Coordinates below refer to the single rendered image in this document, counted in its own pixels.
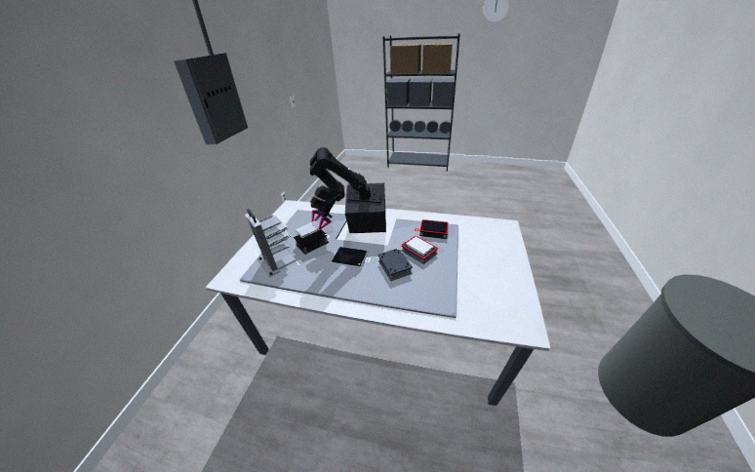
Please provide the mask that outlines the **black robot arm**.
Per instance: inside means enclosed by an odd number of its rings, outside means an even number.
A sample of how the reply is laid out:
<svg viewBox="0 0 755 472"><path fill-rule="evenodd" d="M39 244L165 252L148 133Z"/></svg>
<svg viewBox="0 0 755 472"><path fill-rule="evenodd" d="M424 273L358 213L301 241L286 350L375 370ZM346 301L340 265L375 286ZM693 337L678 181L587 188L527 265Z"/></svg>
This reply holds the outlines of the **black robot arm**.
<svg viewBox="0 0 755 472"><path fill-rule="evenodd" d="M326 186L321 185L315 190L314 195L322 200L313 196L310 201L310 207L312 209L318 208L327 214L331 207L330 205L333 206L336 201L340 201L345 196L344 186L340 181L336 180L328 170L345 179L350 185L352 185L352 188L356 190L349 191L347 198L349 201L381 203L382 193L370 192L370 186L367 185L365 178L345 167L333 156L328 148L318 148L310 160L310 166L310 174L312 176L316 174L316 176L328 186L327 188Z"/></svg>

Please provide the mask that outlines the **white multi-well plate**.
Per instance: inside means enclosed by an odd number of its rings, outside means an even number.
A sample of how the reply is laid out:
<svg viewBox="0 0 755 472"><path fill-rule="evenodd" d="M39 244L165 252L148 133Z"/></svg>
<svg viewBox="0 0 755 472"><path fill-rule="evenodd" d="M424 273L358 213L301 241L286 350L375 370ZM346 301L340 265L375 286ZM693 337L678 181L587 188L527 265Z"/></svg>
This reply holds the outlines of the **white multi-well plate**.
<svg viewBox="0 0 755 472"><path fill-rule="evenodd" d="M306 236L308 236L308 235L310 235L310 234L312 234L312 233L314 233L314 232L316 232L318 230L320 230L319 229L319 224L317 222L315 222L315 221L312 221L312 222L308 223L307 225L305 225L305 226L297 229L296 233L301 238L304 238L304 237L306 237Z"/></svg>
<svg viewBox="0 0 755 472"><path fill-rule="evenodd" d="M278 224L278 225L276 225L276 226L274 226L272 228L269 228L269 229L267 229L267 230L265 230L263 232L264 232L265 237L267 238L267 237L269 237L271 235L274 235L274 234L276 234L276 233L278 233L280 231L284 231L284 230L287 230L287 229L288 229L288 227L283 222L283 223Z"/></svg>
<svg viewBox="0 0 755 472"><path fill-rule="evenodd" d="M276 235L274 237L271 237L271 238L267 239L267 243L268 243L269 246L271 246L271 245L273 245L273 244L275 244L275 243L277 243L277 242L279 242L279 241L281 241L283 239L287 239L289 237L291 237L290 234L285 230L284 232L282 232L282 233L280 233L280 234L278 234L278 235Z"/></svg>

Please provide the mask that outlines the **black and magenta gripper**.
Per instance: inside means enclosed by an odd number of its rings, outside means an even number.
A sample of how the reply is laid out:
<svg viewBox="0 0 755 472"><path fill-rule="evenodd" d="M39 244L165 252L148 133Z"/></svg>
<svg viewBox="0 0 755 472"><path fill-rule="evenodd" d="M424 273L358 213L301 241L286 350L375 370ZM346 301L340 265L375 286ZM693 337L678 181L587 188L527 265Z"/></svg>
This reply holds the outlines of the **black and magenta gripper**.
<svg viewBox="0 0 755 472"><path fill-rule="evenodd" d="M318 208L315 208L315 209L317 209L317 210L312 210L312 221L316 221L316 220L317 220L317 219L318 219L318 218L319 218L319 217L321 216L321 221L320 221L319 229L322 229L323 227L325 227L326 225L328 225L329 223L331 223L331 221L330 221L330 220L329 220L329 219L327 218L327 216L328 216L328 217L330 217L330 218L332 218L332 216L331 216L331 215L329 214L329 212L330 212L330 210L332 209L332 207L333 207L333 206L332 206L332 205L330 205L330 206L331 206L331 207L330 207L330 209L329 209L329 211L328 211L328 213L327 213L327 214L326 214L326 213L324 213L324 212L322 212L322 211L321 211L320 209L318 209ZM318 212L318 211L319 211L319 212ZM317 214L317 213L318 213L318 214ZM315 214L317 214L318 216L317 216L317 217L316 217L316 218L314 219L314 215L315 215ZM322 223L323 223L323 221L326 221L326 223L325 223L325 224L324 224L324 225L322 226ZM321 226L322 226L322 227L321 227Z"/></svg>

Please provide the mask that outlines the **white rectangular plate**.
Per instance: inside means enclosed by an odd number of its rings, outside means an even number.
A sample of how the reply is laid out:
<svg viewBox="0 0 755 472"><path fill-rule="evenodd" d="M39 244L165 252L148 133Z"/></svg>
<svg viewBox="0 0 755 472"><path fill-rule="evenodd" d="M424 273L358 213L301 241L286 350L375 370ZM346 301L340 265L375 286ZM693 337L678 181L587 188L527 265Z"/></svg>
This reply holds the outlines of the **white rectangular plate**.
<svg viewBox="0 0 755 472"><path fill-rule="evenodd" d="M433 246L422 241L418 237L415 237L414 239L406 243L406 246L408 246L409 248L413 249L414 251L418 252L419 254L423 256L433 249Z"/></svg>

